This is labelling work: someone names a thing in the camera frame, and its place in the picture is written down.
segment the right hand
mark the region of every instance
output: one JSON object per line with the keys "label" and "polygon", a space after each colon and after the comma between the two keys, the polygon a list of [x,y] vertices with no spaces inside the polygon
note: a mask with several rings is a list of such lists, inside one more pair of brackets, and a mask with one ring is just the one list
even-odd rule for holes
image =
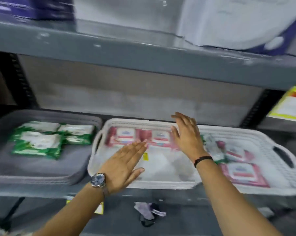
{"label": "right hand", "polygon": [[175,143],[181,151],[184,152],[193,163],[202,156],[209,156],[204,149],[196,120],[179,112],[176,112],[175,115],[171,115],[171,117],[175,119],[180,131],[180,133],[178,133],[176,127],[171,127]]}

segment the purple packaging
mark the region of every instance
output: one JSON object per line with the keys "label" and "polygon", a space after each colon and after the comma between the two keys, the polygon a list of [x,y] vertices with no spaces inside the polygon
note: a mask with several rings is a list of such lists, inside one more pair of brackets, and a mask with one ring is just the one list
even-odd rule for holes
{"label": "purple packaging", "polygon": [[0,13],[36,20],[73,20],[74,14],[64,11],[42,10],[0,4]]}
{"label": "purple packaging", "polygon": [[0,0],[0,4],[74,12],[72,0]]}

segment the watch face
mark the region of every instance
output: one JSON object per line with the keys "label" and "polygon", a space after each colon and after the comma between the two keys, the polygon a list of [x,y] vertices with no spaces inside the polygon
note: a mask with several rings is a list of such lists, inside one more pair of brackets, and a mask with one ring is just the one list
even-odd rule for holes
{"label": "watch face", "polygon": [[101,185],[103,185],[105,183],[105,176],[101,173],[99,174],[95,174],[92,178],[91,178],[91,184],[93,186],[99,187]]}

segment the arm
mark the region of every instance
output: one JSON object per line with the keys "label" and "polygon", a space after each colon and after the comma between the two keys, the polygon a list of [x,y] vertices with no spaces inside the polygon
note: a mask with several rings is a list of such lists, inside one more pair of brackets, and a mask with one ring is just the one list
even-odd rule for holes
{"label": "arm", "polygon": [[[109,194],[126,188],[144,168],[133,170],[146,151],[146,142],[137,142],[121,148],[99,170],[106,175]],[[33,236],[78,236],[93,213],[104,200],[103,192],[88,183],[61,211]]]}
{"label": "arm", "polygon": [[[195,119],[183,114],[172,115],[172,132],[177,145],[194,163],[209,154],[204,150]],[[276,228],[233,186],[212,160],[202,160],[197,170],[224,236],[282,236]]]}

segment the white plastic basket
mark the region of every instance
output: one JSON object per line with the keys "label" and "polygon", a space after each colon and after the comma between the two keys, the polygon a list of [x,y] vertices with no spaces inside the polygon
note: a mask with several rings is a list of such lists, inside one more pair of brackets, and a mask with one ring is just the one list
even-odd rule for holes
{"label": "white plastic basket", "polygon": [[[113,155],[118,148],[107,147],[105,141],[110,127],[134,127],[140,129],[158,129],[169,131],[175,123],[147,121],[137,119],[110,119],[95,137],[91,158],[88,164],[89,175],[94,175],[100,166]],[[270,185],[270,188],[235,184],[244,194],[296,195],[296,157],[286,148],[276,144],[265,134],[247,129],[198,125],[201,133],[210,133],[216,140],[234,143],[252,152],[257,164]],[[273,150],[281,149],[290,158],[293,167],[281,159]],[[182,152],[161,150],[149,152],[149,161],[140,160],[136,167],[146,171],[129,188],[146,189],[191,189],[201,182],[197,170]]]}

